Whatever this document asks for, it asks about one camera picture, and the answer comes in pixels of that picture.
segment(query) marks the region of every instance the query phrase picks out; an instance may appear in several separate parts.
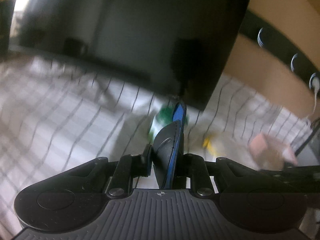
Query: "yellow object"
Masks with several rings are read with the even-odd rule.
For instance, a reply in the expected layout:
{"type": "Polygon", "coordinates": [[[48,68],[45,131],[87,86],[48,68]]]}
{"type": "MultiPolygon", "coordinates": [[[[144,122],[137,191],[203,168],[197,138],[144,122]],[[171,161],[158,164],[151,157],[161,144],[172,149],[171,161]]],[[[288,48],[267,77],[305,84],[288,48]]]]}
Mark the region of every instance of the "yellow object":
{"type": "Polygon", "coordinates": [[[207,150],[209,151],[209,153],[210,153],[211,155],[213,155],[214,157],[220,157],[221,154],[219,154],[219,153],[217,152],[217,150],[216,150],[216,149],[212,146],[212,144],[211,144],[211,138],[212,138],[212,137],[214,137],[214,135],[213,135],[213,136],[211,136],[211,135],[207,136],[207,138],[205,138],[204,141],[203,141],[202,147],[203,147],[203,148],[207,148],[207,150]]]}

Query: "ribbed rubber surface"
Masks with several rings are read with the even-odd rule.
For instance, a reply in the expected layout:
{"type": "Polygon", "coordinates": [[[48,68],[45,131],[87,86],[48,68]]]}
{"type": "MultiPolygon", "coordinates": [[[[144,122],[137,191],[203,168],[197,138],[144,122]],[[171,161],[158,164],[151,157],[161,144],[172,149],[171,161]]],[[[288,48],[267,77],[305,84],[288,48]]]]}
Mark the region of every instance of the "ribbed rubber surface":
{"type": "Polygon", "coordinates": [[[111,200],[91,224],[63,234],[25,229],[17,240],[105,240],[105,239],[223,239],[306,240],[298,230],[258,234],[228,222],[214,202],[193,197],[188,190],[135,189],[125,199],[111,200]]]}

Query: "crosshair marking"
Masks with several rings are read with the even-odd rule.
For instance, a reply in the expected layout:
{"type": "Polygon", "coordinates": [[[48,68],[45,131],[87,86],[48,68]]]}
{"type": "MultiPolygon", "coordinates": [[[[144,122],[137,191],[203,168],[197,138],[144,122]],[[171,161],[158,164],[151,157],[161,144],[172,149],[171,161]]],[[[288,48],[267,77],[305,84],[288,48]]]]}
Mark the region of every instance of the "crosshair marking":
{"type": "Polygon", "coordinates": [[[163,191],[159,191],[159,192],[157,193],[157,195],[159,195],[160,197],[162,197],[164,194],[165,194],[165,193],[164,193],[163,191]]]}

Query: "pink object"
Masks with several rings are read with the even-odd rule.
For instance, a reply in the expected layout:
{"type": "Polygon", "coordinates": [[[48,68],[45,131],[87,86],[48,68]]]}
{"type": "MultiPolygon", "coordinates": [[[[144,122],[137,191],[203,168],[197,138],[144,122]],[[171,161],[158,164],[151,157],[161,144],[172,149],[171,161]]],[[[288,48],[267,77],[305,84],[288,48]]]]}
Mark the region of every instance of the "pink object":
{"type": "Polygon", "coordinates": [[[249,151],[261,169],[282,170],[284,161],[298,165],[290,145],[263,133],[258,134],[251,141],[249,151]]]}

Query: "black shelf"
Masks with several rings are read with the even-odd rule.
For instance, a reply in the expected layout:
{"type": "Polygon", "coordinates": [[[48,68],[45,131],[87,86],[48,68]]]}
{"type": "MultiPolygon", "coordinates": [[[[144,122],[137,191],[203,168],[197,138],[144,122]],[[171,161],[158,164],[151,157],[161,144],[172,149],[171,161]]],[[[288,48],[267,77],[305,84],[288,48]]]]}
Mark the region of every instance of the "black shelf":
{"type": "Polygon", "coordinates": [[[257,46],[262,45],[263,48],[276,56],[290,70],[293,70],[308,87],[312,75],[320,78],[320,71],[302,51],[271,24],[251,11],[247,10],[239,32],[257,43],[257,46]]]}

